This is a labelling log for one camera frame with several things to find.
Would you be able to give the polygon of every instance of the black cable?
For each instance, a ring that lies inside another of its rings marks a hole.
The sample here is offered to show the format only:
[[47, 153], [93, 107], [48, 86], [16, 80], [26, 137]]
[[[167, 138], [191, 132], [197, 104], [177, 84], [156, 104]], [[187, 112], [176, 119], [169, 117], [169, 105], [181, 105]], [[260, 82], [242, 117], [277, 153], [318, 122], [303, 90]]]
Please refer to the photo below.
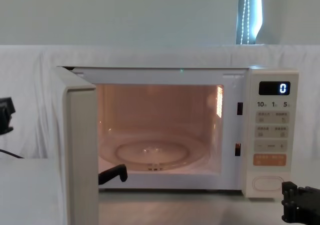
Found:
[[12, 156], [12, 157], [15, 157], [15, 158], [17, 158], [17, 159], [23, 159], [23, 157], [22, 157], [22, 156], [18, 156], [18, 155], [16, 155], [16, 154], [11, 153], [11, 152], [6, 151], [6, 150], [2, 150], [2, 149], [0, 149], [0, 153], [8, 154], [8, 155], [10, 155], [10, 156]]

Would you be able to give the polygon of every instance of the black clamp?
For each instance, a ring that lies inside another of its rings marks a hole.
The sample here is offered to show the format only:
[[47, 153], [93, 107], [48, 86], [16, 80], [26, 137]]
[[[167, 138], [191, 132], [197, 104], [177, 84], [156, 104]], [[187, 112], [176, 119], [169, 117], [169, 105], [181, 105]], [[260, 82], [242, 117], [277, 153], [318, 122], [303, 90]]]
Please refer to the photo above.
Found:
[[286, 223], [320, 225], [320, 189], [297, 187], [291, 181], [282, 183], [283, 216]]
[[9, 126], [9, 124], [11, 114], [15, 112], [11, 97], [0, 98], [0, 135], [7, 134], [13, 130], [13, 127]]

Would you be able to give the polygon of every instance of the white cloth backdrop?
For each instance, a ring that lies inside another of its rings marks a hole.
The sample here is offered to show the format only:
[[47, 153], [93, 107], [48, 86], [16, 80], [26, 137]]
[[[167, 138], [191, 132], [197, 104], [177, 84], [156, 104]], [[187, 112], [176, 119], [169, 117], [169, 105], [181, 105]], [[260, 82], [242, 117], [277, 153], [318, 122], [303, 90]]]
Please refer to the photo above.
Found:
[[293, 162], [320, 158], [320, 46], [217, 46], [171, 51], [0, 46], [0, 98], [12, 97], [16, 108], [11, 122], [14, 130], [0, 136], [1, 149], [26, 158], [52, 156], [49, 71], [50, 67], [66, 65], [297, 68], [300, 77]]

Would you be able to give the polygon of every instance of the microwave door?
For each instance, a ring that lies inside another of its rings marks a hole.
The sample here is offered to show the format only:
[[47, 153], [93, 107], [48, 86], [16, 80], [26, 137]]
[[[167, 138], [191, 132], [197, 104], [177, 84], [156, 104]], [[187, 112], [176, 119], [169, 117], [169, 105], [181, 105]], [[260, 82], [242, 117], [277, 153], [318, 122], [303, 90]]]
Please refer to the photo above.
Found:
[[63, 67], [51, 71], [52, 141], [64, 225], [96, 225], [98, 214], [96, 87]]

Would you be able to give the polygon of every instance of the white table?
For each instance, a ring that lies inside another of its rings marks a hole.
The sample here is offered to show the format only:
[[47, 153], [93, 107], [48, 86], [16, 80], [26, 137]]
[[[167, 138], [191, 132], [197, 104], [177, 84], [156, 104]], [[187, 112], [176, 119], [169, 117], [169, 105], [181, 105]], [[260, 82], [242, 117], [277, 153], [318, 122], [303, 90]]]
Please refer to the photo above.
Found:
[[[320, 188], [320, 162], [293, 164], [292, 181]], [[59, 225], [57, 179], [49, 159], [0, 159], [0, 221]], [[280, 200], [238, 194], [103, 192], [100, 225], [284, 225]]]

